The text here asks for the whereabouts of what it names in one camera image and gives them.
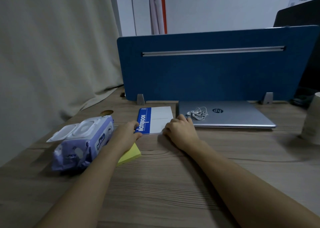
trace silver laptop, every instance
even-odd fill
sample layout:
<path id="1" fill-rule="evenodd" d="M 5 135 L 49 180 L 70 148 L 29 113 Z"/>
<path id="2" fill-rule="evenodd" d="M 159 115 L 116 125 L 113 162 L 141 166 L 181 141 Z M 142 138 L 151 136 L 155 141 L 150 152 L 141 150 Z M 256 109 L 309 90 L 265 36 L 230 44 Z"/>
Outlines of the silver laptop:
<path id="1" fill-rule="evenodd" d="M 178 112 L 187 113 L 206 107 L 202 121 L 192 118 L 195 127 L 206 128 L 275 128 L 276 125 L 247 101 L 179 101 Z"/>

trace blue desk divider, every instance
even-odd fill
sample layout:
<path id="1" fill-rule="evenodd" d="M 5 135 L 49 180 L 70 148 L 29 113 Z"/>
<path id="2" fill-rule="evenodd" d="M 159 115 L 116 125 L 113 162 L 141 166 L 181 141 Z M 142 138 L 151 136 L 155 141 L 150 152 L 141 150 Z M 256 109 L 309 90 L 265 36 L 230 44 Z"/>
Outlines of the blue desk divider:
<path id="1" fill-rule="evenodd" d="M 319 27 L 310 25 L 121 37 L 126 97 L 233 101 L 273 92 L 274 100 L 289 100 L 318 34 Z"/>

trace wood grain surface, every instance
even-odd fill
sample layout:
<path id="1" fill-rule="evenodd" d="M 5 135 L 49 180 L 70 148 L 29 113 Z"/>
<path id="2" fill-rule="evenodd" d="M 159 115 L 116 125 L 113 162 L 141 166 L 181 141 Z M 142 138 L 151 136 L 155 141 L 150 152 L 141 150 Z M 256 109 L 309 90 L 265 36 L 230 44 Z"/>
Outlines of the wood grain surface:
<path id="1" fill-rule="evenodd" d="M 115 125 L 137 118 L 140 106 L 117 89 L 0 168 L 0 227 L 32 227 L 77 179 L 50 170 L 56 143 L 46 143 L 64 125 L 113 110 Z M 147 106 L 174 103 L 148 103 Z M 320 146 L 300 139 L 305 110 L 288 103 L 257 105 L 274 131 L 199 129 L 215 150 L 320 215 Z M 136 142 L 142 156 L 115 169 L 98 227 L 238 227 L 204 173 L 162 135 Z"/>

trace white wired earphones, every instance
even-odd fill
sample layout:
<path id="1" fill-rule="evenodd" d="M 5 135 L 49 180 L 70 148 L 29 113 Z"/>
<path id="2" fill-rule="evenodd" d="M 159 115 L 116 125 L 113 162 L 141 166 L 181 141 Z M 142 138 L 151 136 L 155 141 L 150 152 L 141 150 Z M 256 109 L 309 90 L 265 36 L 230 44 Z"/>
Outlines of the white wired earphones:
<path id="1" fill-rule="evenodd" d="M 205 120 L 206 116 L 208 115 L 207 108 L 206 107 L 201 107 L 201 108 L 197 107 L 195 111 L 190 111 L 187 113 L 187 115 L 190 115 L 197 120 Z"/>

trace beige curtain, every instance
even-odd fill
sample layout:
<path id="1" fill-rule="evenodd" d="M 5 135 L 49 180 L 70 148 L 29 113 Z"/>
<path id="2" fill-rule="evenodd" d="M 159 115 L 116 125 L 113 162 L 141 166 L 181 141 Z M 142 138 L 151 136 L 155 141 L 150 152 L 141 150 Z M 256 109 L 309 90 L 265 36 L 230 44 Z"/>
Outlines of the beige curtain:
<path id="1" fill-rule="evenodd" d="M 0 166 L 122 84 L 111 0 L 0 0 Z"/>

